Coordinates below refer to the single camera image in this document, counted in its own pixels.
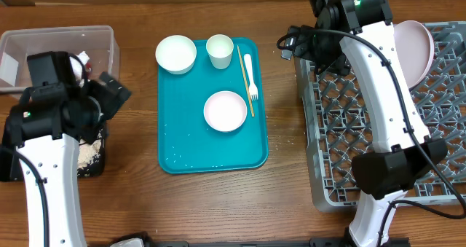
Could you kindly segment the pink bowl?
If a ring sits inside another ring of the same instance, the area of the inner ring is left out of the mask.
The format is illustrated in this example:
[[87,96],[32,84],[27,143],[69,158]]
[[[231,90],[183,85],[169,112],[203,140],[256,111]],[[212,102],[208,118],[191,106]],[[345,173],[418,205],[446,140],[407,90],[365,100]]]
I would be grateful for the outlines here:
[[203,115],[206,123],[222,133],[232,132],[242,126],[248,114],[243,98],[232,91],[219,91],[205,102]]

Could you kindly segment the pink plate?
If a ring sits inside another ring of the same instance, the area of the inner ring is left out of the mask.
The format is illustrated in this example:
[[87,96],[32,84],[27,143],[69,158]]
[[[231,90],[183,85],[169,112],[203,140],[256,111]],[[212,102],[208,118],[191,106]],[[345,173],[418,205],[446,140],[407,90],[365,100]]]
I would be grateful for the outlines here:
[[416,87],[428,74],[434,57],[434,41],[427,28],[407,20],[394,25],[398,60],[409,89]]

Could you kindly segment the foil wrapper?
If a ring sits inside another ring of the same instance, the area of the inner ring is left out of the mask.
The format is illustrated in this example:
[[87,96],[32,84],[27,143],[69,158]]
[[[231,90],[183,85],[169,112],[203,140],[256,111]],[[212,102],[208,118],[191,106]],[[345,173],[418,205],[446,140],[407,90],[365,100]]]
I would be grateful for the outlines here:
[[87,77],[90,78],[90,75],[92,73],[92,66],[89,63],[85,65],[85,71],[86,71]]

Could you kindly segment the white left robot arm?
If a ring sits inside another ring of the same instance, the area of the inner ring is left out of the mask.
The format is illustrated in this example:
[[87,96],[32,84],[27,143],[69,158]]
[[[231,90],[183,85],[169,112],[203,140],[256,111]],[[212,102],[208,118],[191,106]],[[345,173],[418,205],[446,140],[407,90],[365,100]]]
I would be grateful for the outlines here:
[[80,85],[75,79],[35,82],[7,118],[23,172],[30,246],[85,246],[77,163],[79,142],[91,144],[131,96],[103,72]]

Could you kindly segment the white napkin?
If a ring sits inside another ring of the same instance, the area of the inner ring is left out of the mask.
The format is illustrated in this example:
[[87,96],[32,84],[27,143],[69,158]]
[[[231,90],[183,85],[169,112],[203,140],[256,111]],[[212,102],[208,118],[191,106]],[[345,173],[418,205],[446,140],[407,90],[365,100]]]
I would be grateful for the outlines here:
[[82,51],[78,55],[70,54],[69,59],[71,62],[72,71],[74,73],[76,81],[82,81],[83,80],[82,71],[85,70],[85,65],[90,60],[89,55],[85,51]]

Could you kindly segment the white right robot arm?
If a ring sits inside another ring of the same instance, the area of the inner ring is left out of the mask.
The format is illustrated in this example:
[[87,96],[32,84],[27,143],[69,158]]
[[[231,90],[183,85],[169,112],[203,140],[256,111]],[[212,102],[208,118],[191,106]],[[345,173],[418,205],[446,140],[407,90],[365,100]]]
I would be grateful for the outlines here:
[[447,153],[417,114],[395,47],[388,0],[309,0],[314,26],[292,27],[277,46],[310,60],[315,71],[355,73],[368,111],[373,149],[352,159],[360,188],[355,218],[330,246],[407,246],[388,230],[416,180]]

